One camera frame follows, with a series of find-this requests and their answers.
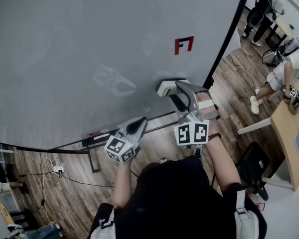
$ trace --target black backpack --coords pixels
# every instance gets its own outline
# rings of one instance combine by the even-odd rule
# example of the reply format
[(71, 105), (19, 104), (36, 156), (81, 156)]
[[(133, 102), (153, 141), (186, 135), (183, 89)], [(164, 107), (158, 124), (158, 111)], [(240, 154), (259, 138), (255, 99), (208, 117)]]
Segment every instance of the black backpack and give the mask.
[(256, 0), (255, 7), (259, 9), (263, 14), (268, 12), (274, 12), (272, 9), (272, 0)]

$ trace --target electrical outlet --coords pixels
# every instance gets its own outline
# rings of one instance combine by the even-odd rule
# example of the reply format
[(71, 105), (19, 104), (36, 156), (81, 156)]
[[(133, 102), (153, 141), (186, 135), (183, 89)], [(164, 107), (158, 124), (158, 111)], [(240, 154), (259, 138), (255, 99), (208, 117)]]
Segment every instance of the electrical outlet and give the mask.
[(56, 173), (58, 173), (59, 171), (64, 173), (64, 167), (63, 166), (54, 166), (53, 171), (56, 172)]

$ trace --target black chair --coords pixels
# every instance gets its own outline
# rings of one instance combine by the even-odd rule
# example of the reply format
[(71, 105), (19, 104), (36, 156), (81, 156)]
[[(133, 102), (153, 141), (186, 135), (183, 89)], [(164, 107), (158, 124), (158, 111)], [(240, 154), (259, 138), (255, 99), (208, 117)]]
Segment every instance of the black chair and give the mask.
[(241, 179), (249, 188), (254, 189), (254, 194), (258, 193), (265, 201), (267, 201), (268, 194), (261, 178), (269, 165), (268, 156), (256, 142), (252, 142), (246, 151), (243, 151), (241, 148), (240, 150), (243, 153), (243, 158), (237, 164), (237, 170)]

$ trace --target white shorts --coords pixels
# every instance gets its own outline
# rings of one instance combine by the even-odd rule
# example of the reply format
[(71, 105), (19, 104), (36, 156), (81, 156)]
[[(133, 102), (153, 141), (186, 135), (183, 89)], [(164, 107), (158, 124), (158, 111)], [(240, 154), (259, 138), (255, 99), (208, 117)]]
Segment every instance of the white shorts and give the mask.
[(8, 191), (11, 191), (9, 183), (0, 182), (0, 192), (8, 192)]
[(285, 76), (281, 74), (279, 66), (267, 75), (267, 81), (275, 92), (278, 92), (285, 85)]

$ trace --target wooden floor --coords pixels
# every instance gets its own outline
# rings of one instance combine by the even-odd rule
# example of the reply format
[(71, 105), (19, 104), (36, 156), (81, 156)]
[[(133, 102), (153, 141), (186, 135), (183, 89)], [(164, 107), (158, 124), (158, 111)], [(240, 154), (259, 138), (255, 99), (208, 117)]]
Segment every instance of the wooden floor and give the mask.
[[(247, 13), (244, 12), (241, 19), (242, 23), (245, 22), (246, 15)], [(238, 28), (239, 34), (242, 35), (244, 26), (239, 24)], [(269, 32), (265, 33), (261, 39), (263, 44), (261, 48), (250, 43), (254, 33), (252, 32), (248, 39), (241, 39), (242, 50), (234, 51), (231, 55), (236, 64), (246, 66), (248, 75), (254, 79), (256, 87), (260, 87), (266, 81), (268, 74), (268, 68), (261, 64), (261, 56), (268, 49), (264, 39)], [(219, 63), (213, 77), (215, 83), (210, 92), (220, 109), (221, 119), (218, 124), (226, 149), (233, 160), (237, 162), (241, 153), (236, 142), (242, 149), (245, 149), (251, 142), (256, 141), (270, 157), (270, 166), (266, 171), (267, 175), (270, 174), (277, 169), (284, 158), (273, 128), (268, 126), (241, 136), (237, 134), (237, 130), (269, 117), (277, 107), (281, 97), (276, 98), (271, 103), (264, 100), (263, 105), (260, 106), (260, 114), (256, 116), (251, 113), (249, 102), (249, 97), (254, 95), (254, 87), (242, 66), (234, 66), (230, 57), (227, 56)], [(150, 121), (149, 127), (153, 128), (175, 120), (175, 115), (169, 115)], [(190, 150), (182, 149), (176, 145), (172, 127), (145, 134), (140, 144), (142, 150), (132, 164), (132, 170), (136, 174), (139, 174), (147, 164), (158, 162), (162, 157), (178, 160), (191, 154)], [(78, 149), (81, 146), (76, 144), (69, 148)], [(113, 185), (117, 170), (116, 163), (106, 157), (103, 148), (91, 150), (91, 155), (94, 165), (101, 169), (99, 173), (92, 174), (86, 154), (49, 154), (48, 157), (51, 160), (56, 158), (57, 162), (65, 167), (65, 176), (73, 180), (90, 184)], [(14, 163), (15, 173), (21, 175), (40, 173), (40, 162), (46, 156), (46, 153), (15, 150), (14, 155), (6, 155), (6, 158), (9, 163)], [(206, 150), (202, 162), (211, 180), (213, 168)], [(41, 176), (37, 175), (20, 178), (21, 181), (27, 182), (30, 189), (29, 195), (21, 195), (16, 192), (16, 199), (21, 208), (35, 211), (40, 206), (42, 199), (40, 179)], [(133, 187), (136, 185), (134, 175), (132, 176), (132, 185)], [(86, 238), (98, 206), (103, 202), (110, 201), (113, 192), (112, 188), (81, 185), (56, 175), (52, 175), (50, 181), (45, 180), (44, 188), (49, 219), (60, 224), (65, 238), (69, 239)], [(40, 225), (48, 224), (44, 208), (40, 208), (34, 215)]]

